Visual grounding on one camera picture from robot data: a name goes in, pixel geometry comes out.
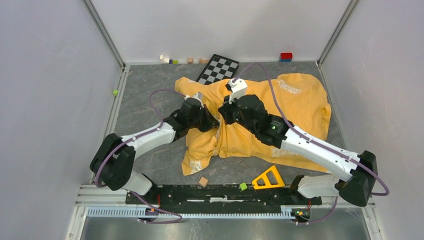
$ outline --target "green cube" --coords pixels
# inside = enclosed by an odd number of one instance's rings
[[[243,182],[242,184],[240,184],[240,189],[243,192],[244,190],[248,189],[248,185],[245,182]]]

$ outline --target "orange triangular object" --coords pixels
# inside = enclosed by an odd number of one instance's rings
[[[277,181],[277,184],[271,184],[270,180],[267,177],[267,173],[272,172],[275,176],[275,179]],[[258,180],[263,179],[263,182],[265,185],[259,185]],[[272,189],[272,188],[280,188],[284,187],[285,184],[283,182],[283,179],[280,176],[280,173],[278,172],[275,165],[268,168],[268,170],[264,171],[261,175],[259,175],[257,178],[255,178],[252,181],[253,189]]]

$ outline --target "wooden block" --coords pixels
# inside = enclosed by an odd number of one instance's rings
[[[200,63],[200,64],[207,64],[207,63],[209,63],[209,59],[202,59],[202,58],[199,58],[199,63]]]
[[[206,185],[208,184],[208,182],[209,182],[208,179],[206,179],[204,177],[201,177],[200,180],[199,180],[199,185],[202,186],[202,187],[206,187]]]

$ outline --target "gray floor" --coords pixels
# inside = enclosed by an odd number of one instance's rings
[[[241,63],[241,71],[248,63]],[[315,62],[265,62],[271,78],[284,73],[311,74],[322,81]],[[181,77],[196,80],[204,64],[163,64],[131,66],[123,93],[115,132],[128,135],[149,128],[159,122],[150,103],[149,94],[156,89],[174,88]],[[253,67],[244,76],[246,80],[263,81],[266,75],[260,67]],[[153,98],[164,116],[181,107],[183,99],[169,92],[159,92]],[[327,142],[344,148],[340,129],[331,116]],[[149,176],[157,184],[196,184],[201,176],[211,184],[251,183],[272,164],[257,157],[214,157],[204,170],[183,176],[181,162],[186,151],[185,139],[163,145],[136,159],[133,169]],[[321,172],[277,165],[284,182],[290,183],[297,175],[318,176]]]

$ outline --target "checkerboard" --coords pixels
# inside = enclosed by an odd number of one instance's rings
[[[236,74],[238,68],[238,61],[214,54],[204,67],[196,82],[209,85],[223,79],[231,79]]]

